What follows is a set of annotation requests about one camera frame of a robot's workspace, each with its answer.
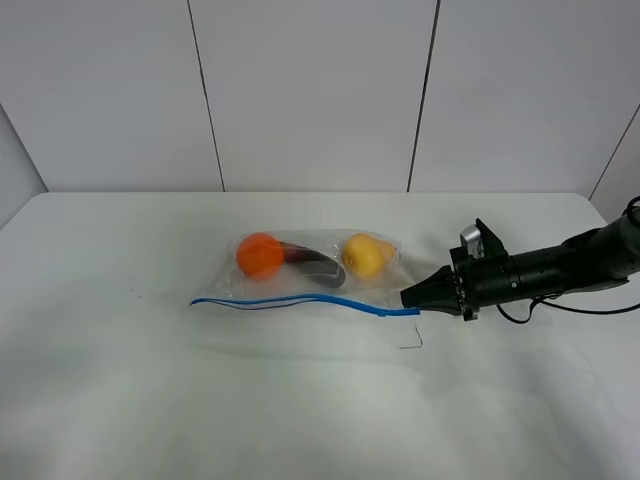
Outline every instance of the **white table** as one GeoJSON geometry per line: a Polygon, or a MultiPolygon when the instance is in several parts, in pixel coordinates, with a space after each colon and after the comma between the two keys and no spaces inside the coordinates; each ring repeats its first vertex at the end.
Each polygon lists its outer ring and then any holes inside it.
{"type": "Polygon", "coordinates": [[[476,217],[512,253],[604,224],[570,194],[36,197],[0,231],[0,478],[637,478],[637,313],[187,306],[241,233],[373,230],[426,276],[476,217]]]}

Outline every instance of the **black cable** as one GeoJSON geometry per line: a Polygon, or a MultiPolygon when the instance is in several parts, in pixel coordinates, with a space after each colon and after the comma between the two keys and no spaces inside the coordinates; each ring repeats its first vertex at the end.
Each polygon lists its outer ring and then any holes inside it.
{"type": "Polygon", "coordinates": [[[544,298],[534,298],[531,301],[531,303],[529,304],[529,316],[524,320],[520,320],[518,318],[514,318],[511,315],[509,315],[507,312],[504,311],[504,309],[502,308],[502,305],[500,304],[496,305],[496,307],[498,307],[498,311],[500,312],[500,314],[502,314],[502,316],[507,320],[509,320],[510,322],[517,323],[518,325],[524,325],[529,320],[531,320],[531,316],[533,315],[533,309],[536,308],[540,303],[542,303],[543,300],[544,298]]]}
{"type": "Polygon", "coordinates": [[[622,212],[623,215],[627,216],[629,222],[631,222],[631,225],[637,228],[640,228],[640,222],[638,222],[638,220],[636,220],[633,215],[631,215],[631,213],[633,212],[633,207],[635,207],[636,203],[638,203],[639,201],[640,197],[632,198],[631,201],[627,204],[627,208],[625,208],[624,212],[622,212]]]}
{"type": "Polygon", "coordinates": [[[564,310],[565,312],[581,313],[584,315],[618,315],[620,313],[627,313],[627,312],[632,312],[634,310],[640,309],[640,303],[638,303],[636,305],[631,305],[630,307],[626,307],[626,308],[619,308],[617,310],[583,310],[580,308],[571,308],[571,307],[565,307],[563,305],[558,305],[555,303],[549,303],[547,302],[547,299],[549,298],[557,298],[557,297],[534,298],[529,304],[529,316],[524,320],[514,318],[511,315],[509,315],[507,312],[504,311],[504,309],[502,308],[502,305],[496,305],[496,306],[498,307],[498,311],[504,318],[506,318],[510,322],[517,323],[518,325],[523,325],[527,323],[529,320],[531,320],[531,316],[533,315],[533,309],[540,304],[546,305],[547,307],[551,307],[551,308],[557,308],[558,310],[564,310]]]}
{"type": "Polygon", "coordinates": [[[582,310],[580,308],[571,308],[571,307],[565,307],[562,305],[556,305],[555,303],[549,303],[544,300],[540,301],[539,303],[542,303],[547,307],[553,307],[553,308],[557,308],[558,310],[564,310],[565,312],[583,313],[586,315],[618,315],[620,313],[632,312],[640,308],[640,303],[636,305],[631,305],[630,307],[626,307],[626,308],[619,308],[618,310],[582,310]]]}

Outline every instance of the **ziplock bag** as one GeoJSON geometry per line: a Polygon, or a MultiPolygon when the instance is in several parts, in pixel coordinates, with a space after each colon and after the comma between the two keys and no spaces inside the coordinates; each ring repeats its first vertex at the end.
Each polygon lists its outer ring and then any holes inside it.
{"type": "Polygon", "coordinates": [[[191,304],[266,310],[307,302],[379,316],[419,315],[400,291],[415,282],[400,244],[357,230],[260,232],[228,245],[206,291],[191,304]]]}

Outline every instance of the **white wall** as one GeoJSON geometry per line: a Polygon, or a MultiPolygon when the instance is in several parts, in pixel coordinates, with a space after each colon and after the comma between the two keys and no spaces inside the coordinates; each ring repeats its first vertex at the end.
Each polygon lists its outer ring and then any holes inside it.
{"type": "Polygon", "coordinates": [[[0,102],[52,191],[221,188],[185,0],[3,0],[0,102]]]}
{"type": "Polygon", "coordinates": [[[640,101],[637,0],[443,0],[414,191],[591,194],[640,101]]]}
{"type": "Polygon", "coordinates": [[[34,195],[46,191],[0,105],[0,228],[34,195]]]}
{"type": "Polygon", "coordinates": [[[435,0],[191,3],[228,190],[406,190],[435,0]]]}
{"type": "Polygon", "coordinates": [[[640,116],[637,114],[598,184],[591,203],[605,220],[618,218],[640,196],[640,116]]]}

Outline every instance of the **lemon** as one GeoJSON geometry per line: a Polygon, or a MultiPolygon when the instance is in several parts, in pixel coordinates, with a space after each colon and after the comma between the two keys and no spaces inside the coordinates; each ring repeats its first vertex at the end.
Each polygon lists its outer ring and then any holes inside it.
{"type": "Polygon", "coordinates": [[[395,247],[366,233],[352,235],[342,248],[342,262],[361,280],[378,275],[395,255],[395,247]]]}

